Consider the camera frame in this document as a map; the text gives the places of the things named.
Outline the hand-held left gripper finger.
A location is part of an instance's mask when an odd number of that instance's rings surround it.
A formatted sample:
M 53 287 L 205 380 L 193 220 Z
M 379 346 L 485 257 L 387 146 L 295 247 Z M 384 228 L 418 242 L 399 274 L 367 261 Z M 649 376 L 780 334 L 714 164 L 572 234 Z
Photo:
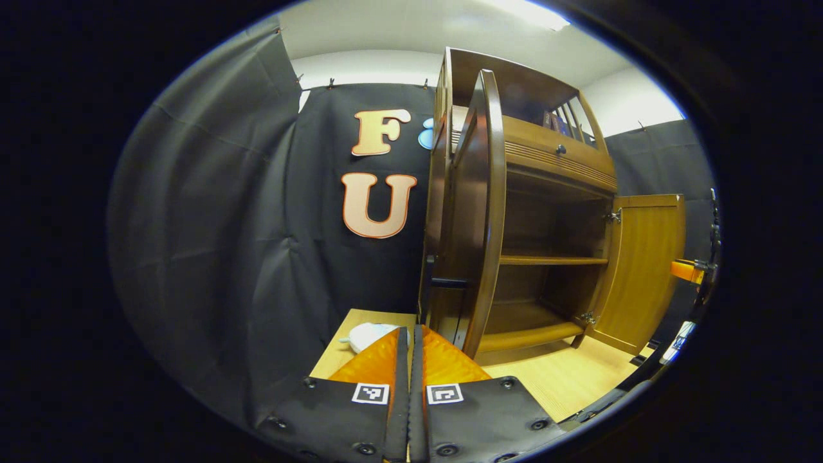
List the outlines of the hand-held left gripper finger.
M 564 431 L 515 376 L 480 367 L 417 325 L 410 374 L 411 462 L 503 462 L 547 448 Z
M 409 393 L 408 329 L 400 327 L 332 377 L 286 384 L 257 430 L 305 462 L 404 462 Z

